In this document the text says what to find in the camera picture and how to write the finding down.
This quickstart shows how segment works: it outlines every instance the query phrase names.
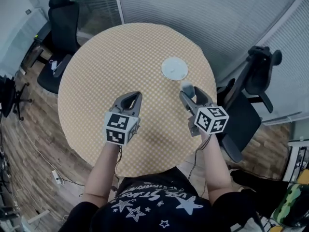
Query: power strip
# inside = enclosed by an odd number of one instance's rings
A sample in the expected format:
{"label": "power strip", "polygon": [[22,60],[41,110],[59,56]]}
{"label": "power strip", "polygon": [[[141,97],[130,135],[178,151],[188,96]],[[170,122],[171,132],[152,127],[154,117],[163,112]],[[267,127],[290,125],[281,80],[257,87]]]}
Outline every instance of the power strip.
{"label": "power strip", "polygon": [[55,178],[55,181],[57,182],[57,184],[59,185],[63,185],[63,180],[61,179],[61,177],[58,175],[56,170],[52,170],[53,176]]}

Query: chair backrest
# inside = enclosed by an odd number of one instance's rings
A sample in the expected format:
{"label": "chair backrest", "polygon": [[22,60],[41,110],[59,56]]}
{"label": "chair backrest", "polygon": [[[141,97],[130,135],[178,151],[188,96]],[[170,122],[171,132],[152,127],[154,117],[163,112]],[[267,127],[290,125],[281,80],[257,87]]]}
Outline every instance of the chair backrest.
{"label": "chair backrest", "polygon": [[225,109],[232,105],[244,89],[251,95],[265,96],[264,92],[270,83],[272,67],[279,65],[282,61],[281,51],[277,50],[271,54],[267,46],[253,46],[248,54],[247,65],[223,97],[224,100],[219,102]]}
{"label": "chair backrest", "polygon": [[79,5],[70,0],[49,0],[48,17],[56,50],[74,54],[80,47],[76,32]]}

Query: chair armrest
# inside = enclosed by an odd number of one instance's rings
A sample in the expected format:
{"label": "chair armrest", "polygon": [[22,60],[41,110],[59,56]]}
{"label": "chair armrest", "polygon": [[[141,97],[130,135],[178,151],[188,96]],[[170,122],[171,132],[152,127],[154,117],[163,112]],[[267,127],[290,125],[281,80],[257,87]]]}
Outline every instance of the chair armrest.
{"label": "chair armrest", "polygon": [[52,31],[52,26],[50,22],[46,22],[45,25],[40,29],[38,34],[34,37],[34,41],[42,43],[43,40],[48,36],[48,34]]}
{"label": "chair armrest", "polygon": [[62,62],[57,66],[57,69],[55,71],[54,77],[60,77],[61,74],[64,72],[66,66],[68,65],[68,63],[70,62],[72,58],[72,55],[67,54],[64,59],[62,60]]}
{"label": "chair armrest", "polygon": [[270,114],[274,111],[274,106],[272,105],[270,99],[265,92],[260,93],[258,97],[249,97],[248,101],[250,103],[264,103]]}

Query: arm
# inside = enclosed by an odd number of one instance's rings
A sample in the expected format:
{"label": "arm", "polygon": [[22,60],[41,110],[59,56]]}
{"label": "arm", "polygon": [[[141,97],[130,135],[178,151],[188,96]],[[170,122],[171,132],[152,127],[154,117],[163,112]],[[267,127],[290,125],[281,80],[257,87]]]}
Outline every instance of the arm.
{"label": "arm", "polygon": [[84,189],[83,202],[93,203],[99,208],[108,202],[118,151],[118,145],[105,144],[95,167],[88,177]]}
{"label": "arm", "polygon": [[[208,135],[201,132],[202,141],[207,140]],[[223,159],[216,135],[212,135],[209,143],[204,148],[205,179],[211,204],[223,194],[232,192],[231,177]]]}

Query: checkered tablecloth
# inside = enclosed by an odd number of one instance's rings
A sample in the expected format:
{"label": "checkered tablecloth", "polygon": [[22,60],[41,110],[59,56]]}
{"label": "checkered tablecloth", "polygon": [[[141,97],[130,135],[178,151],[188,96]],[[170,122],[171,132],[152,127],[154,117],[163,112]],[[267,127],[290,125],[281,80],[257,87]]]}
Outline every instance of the checkered tablecloth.
{"label": "checkered tablecloth", "polygon": [[161,72],[162,62],[179,57],[188,65],[185,80],[216,102],[215,80],[201,49],[175,30],[148,23],[117,26],[93,37],[73,56],[60,84],[58,111],[69,145],[94,165],[104,145],[104,115],[114,100],[140,91],[141,128],[117,166],[119,176],[170,169],[200,144],[187,126],[190,114],[179,99],[180,81]]}

